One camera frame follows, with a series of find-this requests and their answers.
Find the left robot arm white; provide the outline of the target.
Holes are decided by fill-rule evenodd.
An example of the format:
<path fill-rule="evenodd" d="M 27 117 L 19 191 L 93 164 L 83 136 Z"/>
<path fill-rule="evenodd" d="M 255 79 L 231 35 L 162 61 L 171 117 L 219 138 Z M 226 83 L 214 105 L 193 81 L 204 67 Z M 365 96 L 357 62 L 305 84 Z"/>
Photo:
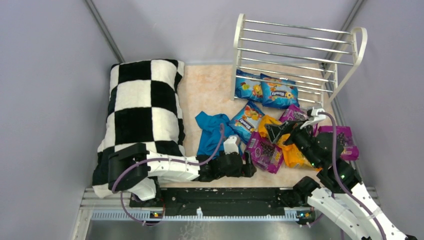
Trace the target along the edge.
<path fill-rule="evenodd" d="M 238 152 L 220 151 L 217 156 L 174 156 L 147 150 L 137 143 L 110 155 L 108 188 L 128 191 L 141 201 L 156 198 L 162 183 L 212 182 L 222 177 L 251 178 L 257 169 Z"/>

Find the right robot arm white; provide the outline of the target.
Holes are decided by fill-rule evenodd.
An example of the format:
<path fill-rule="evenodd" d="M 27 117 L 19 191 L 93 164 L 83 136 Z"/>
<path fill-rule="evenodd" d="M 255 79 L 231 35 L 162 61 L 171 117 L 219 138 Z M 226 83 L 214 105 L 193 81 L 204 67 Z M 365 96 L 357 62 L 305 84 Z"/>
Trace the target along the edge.
<path fill-rule="evenodd" d="M 305 176 L 293 186 L 289 206 L 297 203 L 315 208 L 353 240 L 416 239 L 392 223 L 373 200 L 358 172 L 341 158 L 345 137 L 337 132 L 336 126 L 317 135 L 313 135 L 307 121 L 264 127 L 273 144 L 294 145 L 319 170 L 318 180 Z"/>

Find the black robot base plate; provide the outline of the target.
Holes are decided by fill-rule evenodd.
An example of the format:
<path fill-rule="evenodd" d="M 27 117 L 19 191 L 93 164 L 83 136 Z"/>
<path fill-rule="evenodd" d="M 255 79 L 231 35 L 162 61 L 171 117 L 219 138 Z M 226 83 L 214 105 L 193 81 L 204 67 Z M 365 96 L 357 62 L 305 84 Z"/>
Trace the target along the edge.
<path fill-rule="evenodd" d="M 290 208 L 308 205 L 292 188 L 161 188 L 151 200 L 130 200 L 131 208 L 165 209 L 165 215 L 194 216 L 200 209 L 206 217 L 283 216 Z"/>

